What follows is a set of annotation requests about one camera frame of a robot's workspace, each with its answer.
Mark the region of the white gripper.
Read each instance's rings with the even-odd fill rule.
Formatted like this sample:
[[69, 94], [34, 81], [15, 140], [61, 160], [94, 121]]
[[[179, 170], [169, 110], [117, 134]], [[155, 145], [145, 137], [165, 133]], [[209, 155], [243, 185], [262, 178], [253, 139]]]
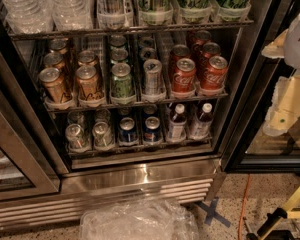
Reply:
[[[270, 59], [283, 58], [287, 32], [284, 30], [265, 46], [261, 54]], [[262, 130], [266, 135], [276, 137], [287, 133], [300, 118], [300, 71], [295, 71], [289, 78], [279, 77], [271, 102]]]

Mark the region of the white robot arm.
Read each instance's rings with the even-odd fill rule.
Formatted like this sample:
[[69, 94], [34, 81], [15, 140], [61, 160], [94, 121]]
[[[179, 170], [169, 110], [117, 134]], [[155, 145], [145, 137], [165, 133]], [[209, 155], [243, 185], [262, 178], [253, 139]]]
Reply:
[[271, 59], [282, 58], [294, 69], [290, 77], [279, 77], [263, 126], [266, 135], [279, 136], [300, 118], [300, 13], [261, 54]]

